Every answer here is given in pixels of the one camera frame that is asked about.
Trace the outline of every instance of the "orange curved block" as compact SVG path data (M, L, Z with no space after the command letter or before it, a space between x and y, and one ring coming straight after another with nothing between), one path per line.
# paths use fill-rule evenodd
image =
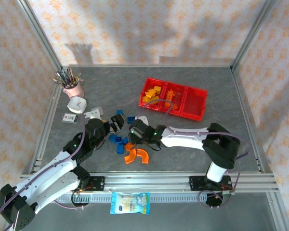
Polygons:
M128 156L124 157L125 163L129 164L129 163L133 162L135 158L136 158L136 149L131 149L130 154Z
M124 147L127 151L129 151L130 149L132 149L132 147L134 147L135 144L131 144L131 143L127 143Z
M136 155L142 158L141 160L142 163L149 164L149 154L148 152L146 152L146 150L138 148Z

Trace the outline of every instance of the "red compartment tray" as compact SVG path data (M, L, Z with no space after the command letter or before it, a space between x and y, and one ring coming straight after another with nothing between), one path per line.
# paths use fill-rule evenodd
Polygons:
M202 120L206 109L206 101L208 96L207 90L148 77L140 94L139 106L143 107L146 105L146 103L142 102L145 92L154 88L154 86L161 87L161 92L158 96L163 100L166 99L168 91L172 90L175 92L172 102L178 107L176 109L172 109L170 114L196 121ZM164 113L169 109L165 106L165 102L149 104L147 108Z

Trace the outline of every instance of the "pink cup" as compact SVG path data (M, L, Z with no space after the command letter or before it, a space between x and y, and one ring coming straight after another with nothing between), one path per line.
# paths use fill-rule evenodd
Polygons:
M83 89L80 85L80 83L78 83L74 88L72 89L63 89L63 92L65 94L67 94L69 96L70 99L72 99L74 96L78 96L78 97L83 97L84 96L84 92Z

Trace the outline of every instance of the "orange block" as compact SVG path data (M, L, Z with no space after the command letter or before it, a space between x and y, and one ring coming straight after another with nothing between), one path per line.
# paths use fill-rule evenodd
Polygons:
M162 90L162 88L159 86L154 86L153 89L156 91L156 94L160 94L160 90Z
M135 144L131 144L131 143L127 143L124 148L129 151L130 149L132 149L135 146Z
M144 149L137 149L137 156L140 156L142 158L141 162L144 164L149 164L149 154Z
M124 157L125 163L128 165L131 162L133 162L135 158L136 158L136 149L131 149L130 154L128 156Z
M149 100L149 102L151 102L152 100L158 100L159 99L159 97L158 96L155 96L154 98L152 98L151 100Z
M150 102L150 98L147 96L144 96L143 97L143 103L148 103L148 102Z
M156 93L156 90L150 89L149 91L146 91L146 92L145 92L145 95L146 95L147 97L149 97L149 98L152 98L152 97L155 96L155 93Z
M172 90L169 90L167 92L166 100L172 101L173 96L175 96L175 92ZM164 105L165 107L170 107L171 104L169 102L165 102Z

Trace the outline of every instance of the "white robotic arm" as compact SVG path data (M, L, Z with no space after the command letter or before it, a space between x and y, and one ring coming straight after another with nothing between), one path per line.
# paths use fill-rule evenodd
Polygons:
M205 151L212 160L207 172L208 180L220 182L228 169L234 167L234 162L240 146L237 138L221 135L209 135L214 132L228 132L218 124L209 128L181 129L166 126L153 128L148 125L145 116L140 116L130 126L129 140L133 144L155 145L165 147L188 147Z
M15 231L26 227L42 208L62 194L77 188L85 189L92 183L90 174L80 164L92 155L93 150L103 145L108 134L117 132L124 124L122 115L115 115L111 117L111 122L104 122L101 114L99 108L86 114L91 119L85 125L85 131L78 133L32 177L15 187L7 184L1 188L0 213Z

